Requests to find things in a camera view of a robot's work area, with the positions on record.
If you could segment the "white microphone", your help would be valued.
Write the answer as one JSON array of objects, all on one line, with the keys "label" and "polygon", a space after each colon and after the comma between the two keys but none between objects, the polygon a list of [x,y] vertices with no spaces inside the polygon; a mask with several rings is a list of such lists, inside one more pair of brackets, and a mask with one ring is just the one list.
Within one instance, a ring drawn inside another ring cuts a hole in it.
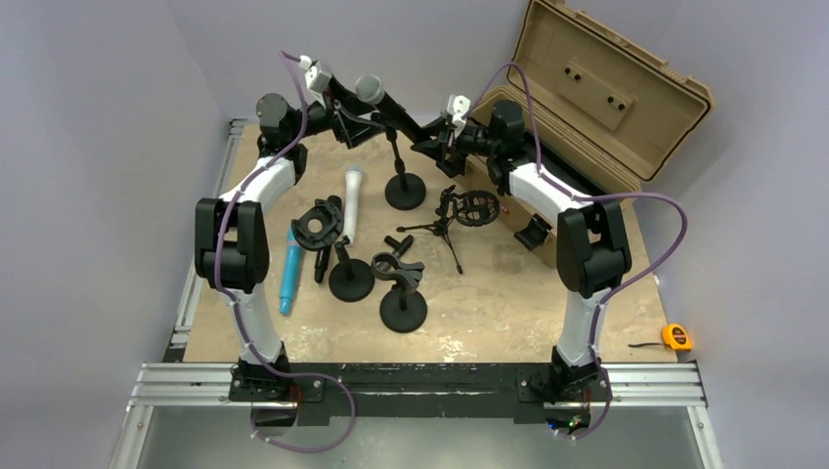
[{"label": "white microphone", "polygon": [[359,210],[360,188],[363,181],[363,171],[358,165],[351,165],[345,172],[345,201],[343,235],[353,245],[356,242],[357,220]]}]

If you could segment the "clip stand round base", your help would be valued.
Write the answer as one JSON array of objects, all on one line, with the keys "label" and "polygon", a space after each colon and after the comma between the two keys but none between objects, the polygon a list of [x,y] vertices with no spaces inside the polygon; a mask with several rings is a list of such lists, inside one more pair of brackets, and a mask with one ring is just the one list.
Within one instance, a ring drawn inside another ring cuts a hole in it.
[{"label": "clip stand round base", "polygon": [[390,330],[410,333],[424,324],[428,305],[418,292],[424,269],[422,262],[403,262],[390,252],[379,252],[372,257],[373,276],[380,281],[392,282],[379,306],[380,318]]}]

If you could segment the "small black microphone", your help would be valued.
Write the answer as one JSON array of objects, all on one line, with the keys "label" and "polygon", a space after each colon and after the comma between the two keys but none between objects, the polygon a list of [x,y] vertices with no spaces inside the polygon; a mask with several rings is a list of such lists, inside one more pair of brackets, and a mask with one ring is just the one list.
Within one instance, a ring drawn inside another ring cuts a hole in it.
[{"label": "small black microphone", "polygon": [[322,284],[329,266],[331,246],[325,246],[316,254],[314,263],[314,282]]}]

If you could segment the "blue microphone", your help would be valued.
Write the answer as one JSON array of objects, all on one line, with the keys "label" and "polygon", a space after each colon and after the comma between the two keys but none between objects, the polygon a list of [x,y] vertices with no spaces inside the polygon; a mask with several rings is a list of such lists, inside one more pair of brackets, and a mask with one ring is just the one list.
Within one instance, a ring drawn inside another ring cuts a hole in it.
[{"label": "blue microphone", "polygon": [[288,316],[292,311],[292,305],[298,291],[303,262],[304,249],[296,240],[292,228],[288,228],[286,232],[286,251],[280,287],[279,311],[283,316]]}]

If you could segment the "tall black silver microphone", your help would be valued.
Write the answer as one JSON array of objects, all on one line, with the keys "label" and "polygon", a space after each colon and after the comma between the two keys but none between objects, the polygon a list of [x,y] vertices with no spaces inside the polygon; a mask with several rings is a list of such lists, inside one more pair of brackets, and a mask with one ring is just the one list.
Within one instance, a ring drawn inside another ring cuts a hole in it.
[{"label": "tall black silver microphone", "polygon": [[398,131],[417,144],[430,139],[430,135],[384,89],[381,79],[373,74],[359,77],[355,84],[358,99],[374,107]]}]

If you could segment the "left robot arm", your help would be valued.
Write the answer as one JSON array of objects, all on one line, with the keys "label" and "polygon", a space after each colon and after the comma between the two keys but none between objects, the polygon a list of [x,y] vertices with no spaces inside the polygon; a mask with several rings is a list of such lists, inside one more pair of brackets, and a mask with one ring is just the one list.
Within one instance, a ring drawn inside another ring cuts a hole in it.
[{"label": "left robot arm", "polygon": [[331,131],[348,148],[360,145],[378,132],[365,116],[384,96],[374,77],[352,91],[334,78],[308,89],[315,95],[311,105],[293,107],[277,93],[258,100],[254,168],[233,189],[196,204],[196,273],[226,296],[232,311],[241,344],[234,378],[269,400],[285,396],[295,375],[264,290],[270,266],[265,215],[304,175],[308,151],[302,139]]}]

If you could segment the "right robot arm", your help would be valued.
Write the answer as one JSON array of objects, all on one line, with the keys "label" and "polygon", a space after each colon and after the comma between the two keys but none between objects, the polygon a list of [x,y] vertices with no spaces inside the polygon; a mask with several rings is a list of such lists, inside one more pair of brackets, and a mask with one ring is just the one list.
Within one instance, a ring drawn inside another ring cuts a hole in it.
[{"label": "right robot arm", "polygon": [[555,231],[556,270],[568,298],[546,386],[571,398],[599,376],[604,309],[632,267],[621,206],[568,185],[547,168],[543,146],[535,131],[526,130],[520,104],[495,102],[483,125],[469,120],[470,107],[467,97],[451,96],[441,117],[416,127],[412,149],[448,176],[459,175],[469,156],[483,157],[496,189],[534,210],[534,223],[516,235],[527,248],[535,246],[541,223]]}]

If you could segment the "round base tall stand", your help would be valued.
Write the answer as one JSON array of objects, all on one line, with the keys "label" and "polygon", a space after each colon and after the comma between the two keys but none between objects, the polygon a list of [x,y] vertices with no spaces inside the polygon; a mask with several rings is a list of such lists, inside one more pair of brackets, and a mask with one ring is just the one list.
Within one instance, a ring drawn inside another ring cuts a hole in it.
[{"label": "round base tall stand", "polygon": [[385,136],[393,151],[395,169],[395,175],[385,186],[385,199],[397,210],[413,210],[425,200],[425,184],[418,175],[406,171],[397,145],[397,131],[392,127],[386,127]]}]

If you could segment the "tripod stand with shock mount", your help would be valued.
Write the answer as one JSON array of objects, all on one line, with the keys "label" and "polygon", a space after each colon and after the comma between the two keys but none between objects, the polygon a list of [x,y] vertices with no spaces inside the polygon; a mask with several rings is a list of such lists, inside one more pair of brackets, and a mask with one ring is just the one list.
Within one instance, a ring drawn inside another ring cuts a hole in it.
[{"label": "tripod stand with shock mount", "polygon": [[442,190],[439,199],[439,206],[435,209],[438,219],[429,223],[408,227],[397,227],[397,233],[406,233],[416,230],[424,230],[432,235],[440,237],[449,246],[459,275],[463,269],[458,260],[457,253],[450,237],[450,225],[452,222],[470,227],[480,228],[496,221],[501,213],[499,199],[491,192],[475,190],[463,193],[455,192],[455,185]]}]

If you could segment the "black shock mount cradle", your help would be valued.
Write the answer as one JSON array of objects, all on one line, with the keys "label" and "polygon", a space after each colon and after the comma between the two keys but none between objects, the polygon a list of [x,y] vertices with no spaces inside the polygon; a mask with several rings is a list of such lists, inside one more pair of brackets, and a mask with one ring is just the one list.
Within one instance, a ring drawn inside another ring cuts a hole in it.
[{"label": "black shock mount cradle", "polygon": [[326,199],[316,199],[313,206],[290,223],[297,244],[308,251],[332,247],[344,228],[342,210]]}]

